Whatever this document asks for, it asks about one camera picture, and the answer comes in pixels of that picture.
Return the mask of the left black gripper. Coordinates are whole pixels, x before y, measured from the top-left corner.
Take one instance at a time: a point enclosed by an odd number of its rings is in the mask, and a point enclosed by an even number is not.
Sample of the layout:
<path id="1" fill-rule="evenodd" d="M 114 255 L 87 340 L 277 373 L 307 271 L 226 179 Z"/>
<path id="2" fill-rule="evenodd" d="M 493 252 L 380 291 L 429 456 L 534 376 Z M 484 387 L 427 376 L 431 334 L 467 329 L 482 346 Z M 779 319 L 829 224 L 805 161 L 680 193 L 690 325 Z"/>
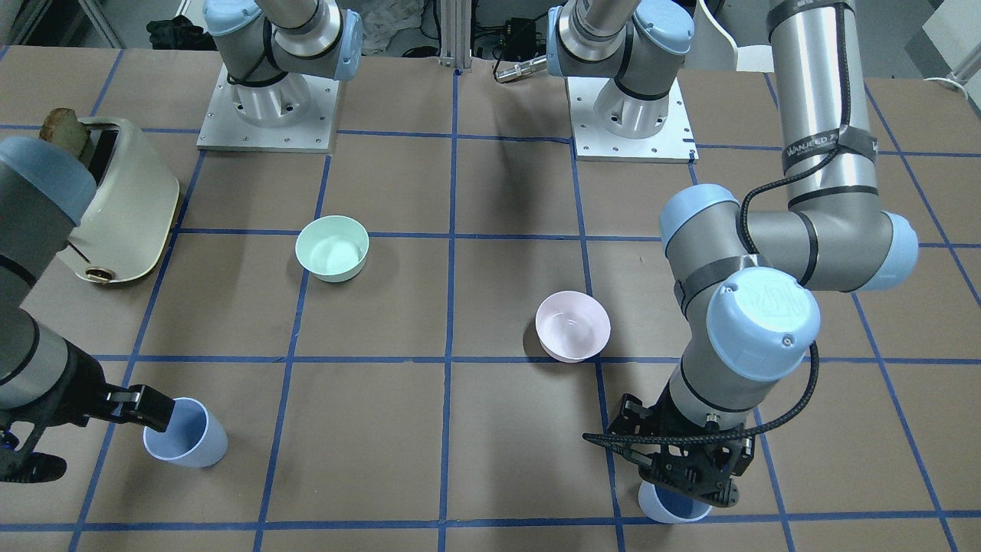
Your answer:
<path id="1" fill-rule="evenodd" d="M 752 461 L 756 437 L 746 436 L 747 411 L 694 412 L 688 419 L 672 392 L 677 390 L 682 406 L 701 406 L 686 384 L 669 384 L 658 402 L 650 408 L 648 439 L 655 450 L 652 461 Z"/>

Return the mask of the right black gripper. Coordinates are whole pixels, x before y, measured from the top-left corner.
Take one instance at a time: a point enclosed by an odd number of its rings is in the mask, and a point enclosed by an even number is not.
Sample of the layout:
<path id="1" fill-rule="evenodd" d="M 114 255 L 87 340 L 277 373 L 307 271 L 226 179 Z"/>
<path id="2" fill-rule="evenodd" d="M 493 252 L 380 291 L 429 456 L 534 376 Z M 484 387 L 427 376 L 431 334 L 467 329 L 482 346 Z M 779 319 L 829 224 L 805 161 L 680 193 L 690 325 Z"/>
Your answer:
<path id="1" fill-rule="evenodd" d="M 41 404 L 52 410 L 34 424 L 41 435 L 51 427 L 74 424 L 85 427 L 88 419 L 119 424 L 139 424 L 145 429 L 165 432 L 175 411 L 176 400 L 151 386 L 122 388 L 109 384 L 97 360 L 73 343 L 64 342 L 67 359 L 64 374 Z"/>

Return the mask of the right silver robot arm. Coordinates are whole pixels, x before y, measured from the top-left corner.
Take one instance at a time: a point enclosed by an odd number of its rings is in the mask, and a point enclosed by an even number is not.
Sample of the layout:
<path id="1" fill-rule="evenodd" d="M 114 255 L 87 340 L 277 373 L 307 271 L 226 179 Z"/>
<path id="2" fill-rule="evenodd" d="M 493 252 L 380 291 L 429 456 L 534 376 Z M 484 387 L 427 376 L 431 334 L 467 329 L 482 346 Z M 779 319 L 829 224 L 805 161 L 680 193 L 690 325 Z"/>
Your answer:
<path id="1" fill-rule="evenodd" d="M 364 42 L 361 15 L 336 1 L 206 1 L 205 27 L 223 58 L 227 88 L 241 95 L 245 121 L 270 123 L 249 92 L 299 77 L 349 81 Z M 2 143 L 2 436 L 27 422 L 40 434 L 89 419 L 166 431 L 175 400 L 144 385 L 123 388 L 80 348 L 22 308 L 56 254 L 69 248 L 96 198 L 83 161 L 89 136 L 73 112 L 67 141 L 12 136 Z"/>

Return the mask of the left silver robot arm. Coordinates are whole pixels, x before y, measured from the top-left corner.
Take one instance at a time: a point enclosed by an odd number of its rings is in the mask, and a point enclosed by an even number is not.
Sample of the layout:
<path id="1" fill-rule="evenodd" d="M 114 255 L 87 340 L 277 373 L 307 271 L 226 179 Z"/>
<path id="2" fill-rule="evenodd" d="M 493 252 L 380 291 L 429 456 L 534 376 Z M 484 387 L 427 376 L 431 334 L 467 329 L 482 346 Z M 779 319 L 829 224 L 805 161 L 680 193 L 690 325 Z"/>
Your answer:
<path id="1" fill-rule="evenodd" d="M 917 232 L 883 209 L 863 99 L 854 1 L 775 1 L 783 175 L 738 200 L 689 186 L 660 213 L 691 341 L 653 406 L 624 396 L 592 444 L 647 465 L 638 445 L 740 450 L 784 426 L 819 380 L 816 292 L 889 290 L 917 265 Z"/>

